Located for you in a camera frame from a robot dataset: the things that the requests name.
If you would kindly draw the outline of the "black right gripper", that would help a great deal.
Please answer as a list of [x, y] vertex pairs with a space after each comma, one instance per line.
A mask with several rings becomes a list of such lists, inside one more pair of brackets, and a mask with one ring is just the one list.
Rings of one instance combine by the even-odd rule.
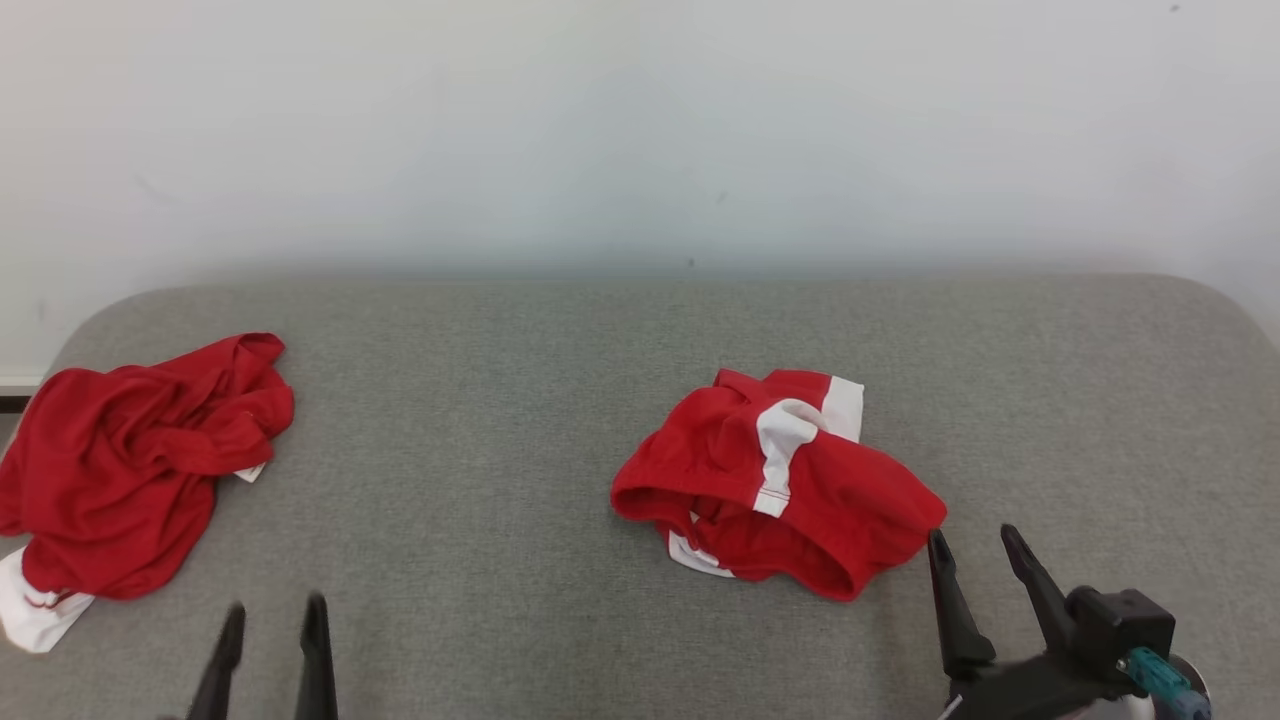
[[1132, 679], [1066, 653], [1075, 630], [1066, 596], [1015, 525], [1002, 524], [1000, 538], [1048, 652], [995, 664], [997, 653], [972, 615], [945, 534], [931, 530], [927, 550], [940, 657], [950, 679], [945, 720], [1157, 720], [1153, 701]]

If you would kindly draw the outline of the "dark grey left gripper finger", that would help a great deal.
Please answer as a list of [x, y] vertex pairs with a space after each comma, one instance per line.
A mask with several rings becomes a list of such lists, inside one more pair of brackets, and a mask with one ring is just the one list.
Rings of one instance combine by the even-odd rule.
[[244, 624], [244, 606], [233, 603], [227, 612], [212, 655], [191, 701], [188, 720], [228, 719], [230, 687], [243, 652]]
[[337, 680], [325, 597], [307, 597], [300, 630], [303, 656], [294, 720], [339, 720]]

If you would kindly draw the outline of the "red t-shirt with print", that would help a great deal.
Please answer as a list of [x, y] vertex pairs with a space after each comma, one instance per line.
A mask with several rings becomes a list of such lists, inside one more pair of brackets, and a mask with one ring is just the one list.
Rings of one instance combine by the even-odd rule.
[[70, 368], [33, 397], [0, 459], [0, 629], [47, 653], [96, 600], [164, 587], [209, 527], [224, 477], [252, 483], [291, 427], [271, 333], [151, 366]]

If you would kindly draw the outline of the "red shorts with white panels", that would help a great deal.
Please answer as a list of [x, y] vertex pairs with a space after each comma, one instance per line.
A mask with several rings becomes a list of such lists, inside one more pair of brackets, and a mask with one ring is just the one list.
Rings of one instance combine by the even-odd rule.
[[617, 473], [611, 502], [671, 559], [714, 577], [785, 574], [855, 600], [913, 559], [947, 515], [900, 461], [861, 442], [864, 388], [819, 372], [723, 369]]

